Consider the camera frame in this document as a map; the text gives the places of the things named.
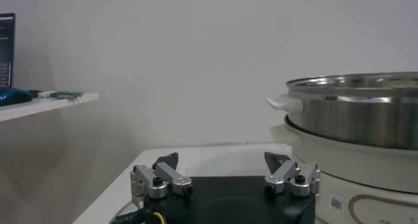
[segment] yellow wire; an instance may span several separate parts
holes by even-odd
[[[159,212],[154,212],[154,213],[153,213],[153,215],[154,215],[154,216],[156,216],[156,217],[158,217],[158,219],[160,220],[161,224],[166,224],[166,223],[165,223],[165,218],[164,218],[164,216],[163,216],[163,215],[161,215],[161,213],[159,213]]]

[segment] stainless steel pot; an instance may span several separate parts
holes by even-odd
[[[311,134],[382,148],[418,150],[418,72],[349,74],[287,82],[267,99]]]

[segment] blue object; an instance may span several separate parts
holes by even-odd
[[[0,106],[25,103],[32,100],[33,95],[28,91],[16,88],[0,89]]]

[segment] metal rim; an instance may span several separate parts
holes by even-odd
[[[369,81],[369,83],[363,86],[349,85],[349,82],[355,81]],[[286,85],[290,90],[305,93],[418,97],[418,72],[384,72],[318,76],[290,80],[286,82]]]

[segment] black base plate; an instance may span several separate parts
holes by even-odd
[[[193,194],[146,200],[168,224],[314,224],[315,195],[296,197],[287,190],[265,193],[264,176],[192,177]],[[150,219],[147,223],[159,223]]]

